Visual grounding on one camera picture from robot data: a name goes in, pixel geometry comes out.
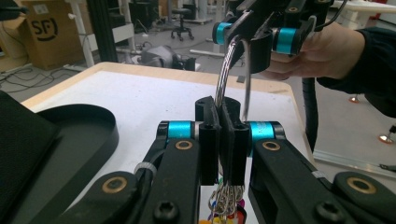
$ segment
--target black plastic part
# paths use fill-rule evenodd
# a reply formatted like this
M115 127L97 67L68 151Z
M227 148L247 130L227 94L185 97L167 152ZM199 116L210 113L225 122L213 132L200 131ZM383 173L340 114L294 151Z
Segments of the black plastic part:
M317 13L315 16L317 17L317 26L324 24L327 18L327 13L329 11L329 7L333 4L334 0L315 0L313 5L313 10ZM315 29L315 32L319 32L323 30L323 27Z
M59 128L0 91L0 223L21 198Z
M220 112L222 129L219 160L223 169L223 181L230 186L245 184L249 128L239 119L240 107L239 102L226 97Z
M273 33L271 30L264 31L261 36L251 39L250 48L260 49L250 52L251 74L262 72L270 66L272 46Z
M266 149L265 142L279 149ZM356 223L288 140L262 139L253 155L248 195L259 223L332 223L333 216Z
M356 221L359 224L389 224L389 222L381 220L380 218L364 211L360 207L356 206L356 204L337 195L335 195L335 197L337 198L337 201L345 207L349 214L356 218Z
M107 0L87 0L87 5L101 62L117 63L119 59L110 25Z
M37 113L58 125L49 149L13 217L16 223L49 223L77 198L119 142L114 115L96 105L64 105Z
M143 161L146 162L152 162L151 159L159 154L162 153L162 151L165 150L166 148L166 141L168 139L168 127L169 127L169 121L163 120L160 122L160 124L158 125L157 128L157 135L156 138L154 140L154 142L151 144L151 147L148 150L148 153L146 153L145 158L143 159ZM158 167L160 165L159 162L154 162L153 165L155 167ZM143 175L143 169L139 170L136 172L136 177L138 180L140 180L140 178Z
M219 175L219 116L211 96L195 102L195 120L203 121L199 125L199 143L201 150L201 184L214 185Z
M178 149L178 142L190 142L191 148ZM200 196L200 151L192 139L169 139L163 160L154 178L151 192L138 223L197 223ZM162 203L170 211L177 205L178 215L159 218L155 211Z
M392 172L396 172L396 165L379 164L379 167L381 169L384 169L384 170L389 170L389 171L392 171Z
M0 21L11 21L17 19L20 14L26 13L26 7L19 7L13 0L2 0L0 2Z
M215 22L215 25L213 25L212 29L212 40L213 43L218 44L218 27L220 25L220 22Z
M299 28L301 13L306 0L291 0L285 8L285 25L289 28Z
M100 177L84 197L53 224L123 223L134 207L137 179L127 172L114 172Z
M301 21L301 26L299 29L297 29L291 42L292 55L297 55L300 53L300 49L303 46L303 43L305 42L309 33L311 32L313 25L314 23L312 20Z
M392 125L389 129L390 133L396 133L396 124Z
M196 58L189 58L184 62L184 69L187 71L195 71L195 61Z
M318 102L315 91L315 78L305 77L303 82L303 97L305 104L305 134L311 151L315 149L318 138Z
M257 29L260 27L261 22L255 20L254 17L251 16L252 13L244 12L243 15L230 27L230 29L225 33L224 36L224 45L228 47L231 40L236 35L241 35L246 40L250 40L256 33ZM239 43L236 46L236 50L231 59L230 67L232 68L236 62L241 58L244 54L244 46L242 43Z
M273 45L272 45L272 50L273 51L277 51L277 40L279 39L279 32L280 32L280 29L277 29L276 30L276 32L274 33L274 42L273 42Z
M273 126L275 139L286 139L285 130L283 129L282 125L277 121L269 121Z
M154 219L158 223L172 223L177 220L178 214L177 204L169 201L158 202L154 209Z
M396 223L396 194L370 176L343 172L335 176L333 191L366 212Z

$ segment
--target gray floor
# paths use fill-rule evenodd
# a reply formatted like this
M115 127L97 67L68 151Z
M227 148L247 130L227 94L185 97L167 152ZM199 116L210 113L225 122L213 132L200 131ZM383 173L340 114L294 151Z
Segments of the gray floor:
M186 36L185 40L179 41L177 38L172 39L170 37L170 31L157 31L149 32L148 36L136 34L135 43L140 45L145 43L146 48L160 45L170 46L183 58L196 58L196 62L201 65L199 71L218 74L222 58L190 53L190 49L213 52L214 44L206 41L207 38L211 37L213 24L213 21L206 24L187 23L186 25L192 29L195 37L193 40L190 40L184 34ZM371 21L369 24L395 29L394 25L389 25L382 21ZM120 63L125 62L129 62L129 59L126 60L125 55L121 54ZM31 65L27 65L22 70L17 71L18 74L9 77L8 81L0 81L0 90L9 92L19 102L76 74L76 72L63 69L51 72L41 71ZM243 60L239 61L231 71L233 76L240 76L245 73L246 67L243 64ZM0 74L0 80L9 74ZM290 84L293 89L300 115L304 121L301 79L292 77L285 80L285 82ZM395 119L388 118L376 111L363 96L360 96L360 104L352 104L348 101L350 95L339 91L331 91L317 85L317 97L319 129L316 157L321 157L317 152L324 152L327 153L328 157L330 155L331 161L344 164L334 165L333 162L328 163L318 160L318 168L325 171L330 180L332 180L335 173L345 169L352 169L352 167L363 166L372 172L378 173L376 170L379 163L396 164L396 145L386 145L377 140L377 136L380 133L386 133L390 125L396 122ZM368 174L396 192L396 173Z

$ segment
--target black cable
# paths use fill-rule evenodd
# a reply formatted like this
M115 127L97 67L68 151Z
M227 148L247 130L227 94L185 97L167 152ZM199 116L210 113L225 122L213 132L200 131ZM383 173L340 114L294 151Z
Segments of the black cable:
M145 25L143 25L142 21L140 21L140 20L136 20L136 23L134 24L134 29L136 30L136 26L137 26L138 23L145 30L145 34L148 35L149 34L149 28L147 28Z
M335 13L335 15L334 15L329 21L327 21L327 22L325 22L325 23L323 23L323 24L318 25L317 27L315 27L315 31L316 31L317 29L321 29L321 28L323 28L323 27L325 27L325 26L328 26L328 25L332 24L333 22L335 22L335 20L337 20L338 16L339 16L339 15L341 14L341 12L343 11L343 9L344 9L344 7L345 7L346 4L347 4L347 0L344 0L344 1L343 1L343 4L341 4L340 8L338 8L338 11Z
M78 35L83 35L84 36L84 38L82 39L82 44L81 44L81 46L84 48L85 40L88 39L88 35L87 34L78 34Z
M314 152L318 138L318 102L315 91L315 78L303 78L303 97L305 105L305 134L311 151Z
M4 33L6 33L9 37L11 37L12 39L14 39L15 41L17 41L18 43L20 43L20 45L22 45L24 47L24 44L17 38L15 38L14 36L12 36L4 27L4 22L2 22L2 27L3 27L3 31Z
M54 76L55 73L57 73L57 72L59 72L59 71L62 71L62 70L64 70L64 69L61 68L61 69L58 69L58 70L54 70L54 71L50 72L49 75L47 75L47 76L44 75L44 74L42 74L42 73L38 73L38 74L36 74L35 76L26 79L26 78L18 77L18 76L16 76L16 75L17 75L17 74L22 74L22 73L29 73L29 72L32 72L33 69L31 69L31 68L23 68L23 69L21 69L21 70L18 70L18 71L14 72L14 73L11 73L11 74L5 76L5 78L3 78L3 79L0 79L0 89L2 88L1 84L3 84L3 83L6 82L6 83L9 83L9 84L13 84L13 85L17 85L17 86L24 87L24 89L17 90L17 91L6 91L7 93L13 93L13 92L19 92L19 91L26 91L26 90L29 90L29 89L31 89L31 88L38 88L38 87L47 86L47 85L49 85L50 83L52 83L55 79L60 78L60 77L63 77L63 76L69 76L69 77L71 77L71 75L69 75L69 74L61 74L59 77L55 77L55 76ZM23 80L23 81L30 81L30 80L36 79L36 78L39 77L39 76L43 76L43 78L40 79L40 80L38 80L38 81L37 81L35 84L33 84L33 85L24 85L24 84L22 84L22 83L18 83L18 82L14 82L14 81L9 80L10 78L15 77L15 78L18 78L18 79ZM46 79L49 79L49 82L46 82L46 83L40 85L40 83L42 83L42 82L43 82L44 80L46 80Z
M164 152L165 152L165 150L161 150L161 151L157 152L156 154L154 154L151 157L149 163L153 164L158 169L160 166L160 162L163 158ZM134 203L132 213L131 213L131 215L129 215L127 217L127 219L125 221L126 224L137 223L137 221L139 220L140 215L144 209L146 200L149 196L149 192L151 190L151 183L154 178L153 173L148 169L145 169L145 170L140 169L136 172L135 175L142 176L138 180L138 190L139 190L140 198Z

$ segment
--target black chair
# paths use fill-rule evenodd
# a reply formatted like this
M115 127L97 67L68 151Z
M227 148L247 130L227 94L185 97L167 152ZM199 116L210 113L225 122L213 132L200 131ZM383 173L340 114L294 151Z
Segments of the black chair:
M189 33L190 39L193 40L194 36L191 33L191 29L184 27L184 25L183 25L183 23L184 23L183 17L185 15L190 15L191 10L189 10L187 8L176 8L176 9L172 9L172 14L180 15L180 26L176 27L175 29L172 30L171 37L175 38L174 33L177 33L178 39L180 41L183 41L183 37L181 37L181 33Z

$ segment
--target white cable tie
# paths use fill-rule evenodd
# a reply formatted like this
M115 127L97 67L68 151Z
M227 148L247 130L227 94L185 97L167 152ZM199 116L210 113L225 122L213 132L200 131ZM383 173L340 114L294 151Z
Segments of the white cable tie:
M309 20L313 20L314 24L312 25L312 30L309 31L307 39L311 38L315 34L315 28L317 27L317 17L312 15L309 17Z
M313 171L313 172L312 172L312 175L313 175L316 179L319 179L319 178L326 178L326 177L327 177L326 174L325 174L324 172L321 172L321 171Z
M149 169L152 172L152 175L155 176L157 174L157 168L155 168L155 166L147 161L142 161L139 164L136 165L136 167L134 168L134 174L136 174L136 172L139 169Z

